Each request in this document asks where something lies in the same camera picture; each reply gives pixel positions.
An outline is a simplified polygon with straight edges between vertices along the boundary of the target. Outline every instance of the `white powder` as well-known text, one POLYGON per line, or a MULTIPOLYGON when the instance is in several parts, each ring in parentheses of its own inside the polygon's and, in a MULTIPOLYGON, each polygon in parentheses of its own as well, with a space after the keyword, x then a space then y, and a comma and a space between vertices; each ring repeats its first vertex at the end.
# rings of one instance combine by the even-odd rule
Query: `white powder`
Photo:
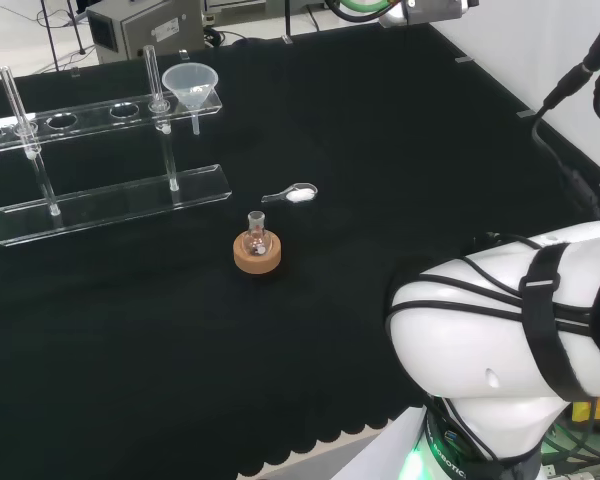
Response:
POLYGON ((292 190, 287 193, 287 200, 293 203, 306 202, 308 200, 313 200, 313 197, 315 196, 316 192, 310 188, 301 188, 300 190, 292 190))

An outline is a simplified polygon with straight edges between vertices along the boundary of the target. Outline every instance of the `white wall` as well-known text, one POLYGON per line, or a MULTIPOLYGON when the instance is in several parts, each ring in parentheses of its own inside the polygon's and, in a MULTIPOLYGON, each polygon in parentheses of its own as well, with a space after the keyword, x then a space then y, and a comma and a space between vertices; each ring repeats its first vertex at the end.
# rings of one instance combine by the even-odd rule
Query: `white wall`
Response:
MULTIPOLYGON (((462 19, 435 26, 533 109, 580 63, 600 31, 600 0, 481 0, 462 19)), ((594 79, 547 121, 600 166, 594 79)))

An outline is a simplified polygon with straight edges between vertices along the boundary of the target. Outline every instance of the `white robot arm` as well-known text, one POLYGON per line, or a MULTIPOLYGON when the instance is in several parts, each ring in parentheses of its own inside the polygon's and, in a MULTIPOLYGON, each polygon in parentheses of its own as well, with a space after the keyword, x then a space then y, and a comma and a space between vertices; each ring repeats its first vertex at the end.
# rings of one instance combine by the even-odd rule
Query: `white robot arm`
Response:
MULTIPOLYGON (((553 302, 561 306, 555 318, 558 337, 582 390, 600 397, 600 349, 589 326, 600 292, 600 222, 531 240, 543 247, 568 243, 553 292, 553 302)), ((507 290, 519 291, 537 254, 532 247, 513 243, 468 258, 507 290)), ((526 288, 543 287, 528 283, 526 288)), ((538 365, 525 333, 521 304, 520 294, 511 295, 465 261, 453 260, 400 288, 388 325, 411 378, 431 395, 450 399, 500 459, 538 446, 568 404, 543 377, 544 365, 538 365), (484 310, 463 311, 462 305, 484 310)), ((559 358, 554 361, 554 368, 564 367, 559 358)))
MULTIPOLYGON (((509 465, 514 477, 542 478, 547 429, 570 401, 600 397, 600 222, 434 267, 399 288, 391 305, 387 328, 398 359, 441 399, 438 410, 457 421, 487 463, 497 460, 504 472, 509 465), (530 278, 534 272, 540 276, 530 278), (537 321, 542 295, 534 300, 534 289, 545 289, 554 332, 537 321)), ((453 443, 447 435, 457 432, 429 414, 419 442, 429 476, 475 478, 466 463, 445 455, 443 444, 453 443)))

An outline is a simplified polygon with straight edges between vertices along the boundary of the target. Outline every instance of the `acrylic test tube rack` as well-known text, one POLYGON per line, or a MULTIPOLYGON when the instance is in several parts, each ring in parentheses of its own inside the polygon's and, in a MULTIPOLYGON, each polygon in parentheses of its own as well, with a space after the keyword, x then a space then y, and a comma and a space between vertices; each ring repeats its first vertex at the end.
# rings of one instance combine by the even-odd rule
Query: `acrylic test tube rack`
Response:
POLYGON ((178 172, 172 152, 171 121, 216 113, 222 103, 215 90, 199 106, 182 104, 162 92, 155 51, 144 51, 150 95, 112 100, 43 113, 26 113, 8 67, 0 75, 13 117, 0 119, 0 152, 24 149, 31 162, 39 200, 0 207, 0 245, 9 246, 117 223, 132 218, 225 200, 231 189, 220 165, 178 172), (42 160, 42 145, 97 133, 153 125, 162 147, 166 174, 56 196, 42 160))

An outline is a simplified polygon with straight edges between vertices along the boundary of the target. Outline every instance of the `black table surface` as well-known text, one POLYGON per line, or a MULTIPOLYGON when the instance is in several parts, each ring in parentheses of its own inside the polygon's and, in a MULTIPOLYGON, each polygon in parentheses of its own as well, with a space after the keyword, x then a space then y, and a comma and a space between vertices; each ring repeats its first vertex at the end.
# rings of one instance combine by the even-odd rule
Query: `black table surface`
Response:
MULTIPOLYGON (((433 28, 294 40, 192 55, 218 71, 224 108, 199 138, 174 123, 176 162, 221 164, 230 200, 0 247, 0 479, 233 479, 381 427, 420 398, 383 330, 396 265, 587 219, 526 107, 433 28), (265 209, 282 264, 242 274, 231 246, 247 213, 295 182, 320 193, 265 209)), ((142 60, 17 83, 29 111, 148 91, 142 60)), ((152 127, 43 153, 58 194, 164 168, 152 127)), ((0 206, 39 196, 22 152, 0 154, 0 206)))

